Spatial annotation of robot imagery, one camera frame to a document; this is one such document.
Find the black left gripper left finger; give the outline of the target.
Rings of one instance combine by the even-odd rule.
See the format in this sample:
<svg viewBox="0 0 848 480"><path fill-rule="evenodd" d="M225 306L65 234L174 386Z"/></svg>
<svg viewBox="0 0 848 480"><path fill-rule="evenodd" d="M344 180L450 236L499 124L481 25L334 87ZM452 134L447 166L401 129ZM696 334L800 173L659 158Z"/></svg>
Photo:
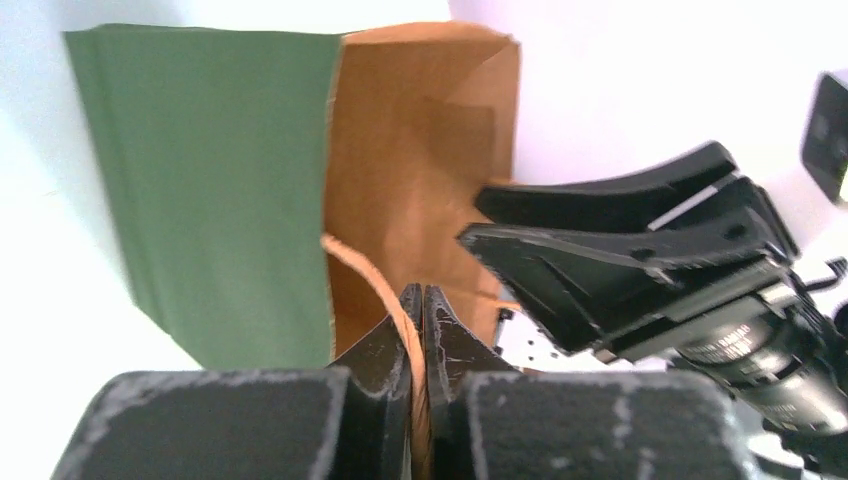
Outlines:
<svg viewBox="0 0 848 480"><path fill-rule="evenodd" d="M409 479L411 367L391 319L325 368L129 372L57 479Z"/></svg>

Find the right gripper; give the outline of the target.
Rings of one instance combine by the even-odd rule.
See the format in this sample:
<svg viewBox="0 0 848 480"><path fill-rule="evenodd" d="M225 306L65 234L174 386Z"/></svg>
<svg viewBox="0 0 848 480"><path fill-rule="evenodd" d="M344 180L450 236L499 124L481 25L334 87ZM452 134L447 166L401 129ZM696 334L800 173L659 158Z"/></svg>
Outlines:
<svg viewBox="0 0 848 480"><path fill-rule="evenodd" d="M847 337L811 294L838 284L837 258L814 282L767 192L728 175L643 233L473 223L459 243L567 353L605 363L675 350L777 429L847 429Z"/></svg>

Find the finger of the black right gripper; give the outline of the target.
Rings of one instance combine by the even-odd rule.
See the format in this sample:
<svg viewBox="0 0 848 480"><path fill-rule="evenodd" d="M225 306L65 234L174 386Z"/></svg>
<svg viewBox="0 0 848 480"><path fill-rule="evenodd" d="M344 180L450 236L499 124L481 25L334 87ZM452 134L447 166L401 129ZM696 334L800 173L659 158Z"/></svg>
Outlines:
<svg viewBox="0 0 848 480"><path fill-rule="evenodd" d="M585 232L641 233L672 208L737 169L716 141L657 167L611 179L558 185L486 185L474 206L498 224Z"/></svg>

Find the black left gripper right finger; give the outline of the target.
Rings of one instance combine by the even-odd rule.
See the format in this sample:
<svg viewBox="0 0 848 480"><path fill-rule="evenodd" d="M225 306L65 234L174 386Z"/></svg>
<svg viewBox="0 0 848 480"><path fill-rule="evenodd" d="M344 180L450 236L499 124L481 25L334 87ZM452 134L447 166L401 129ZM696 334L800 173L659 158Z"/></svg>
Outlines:
<svg viewBox="0 0 848 480"><path fill-rule="evenodd" d="M728 398L686 371L524 374L422 292L437 479L757 479Z"/></svg>

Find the green paper bag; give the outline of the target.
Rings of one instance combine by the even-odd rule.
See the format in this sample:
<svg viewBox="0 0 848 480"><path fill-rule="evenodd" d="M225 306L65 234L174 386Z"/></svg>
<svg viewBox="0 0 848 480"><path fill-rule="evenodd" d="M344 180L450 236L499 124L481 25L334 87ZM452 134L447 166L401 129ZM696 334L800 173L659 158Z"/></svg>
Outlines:
<svg viewBox="0 0 848 480"><path fill-rule="evenodd" d="M195 371L322 369L391 319L414 478L424 286L494 334L499 283L455 237L511 173L518 43L464 22L105 24L64 42L134 303Z"/></svg>

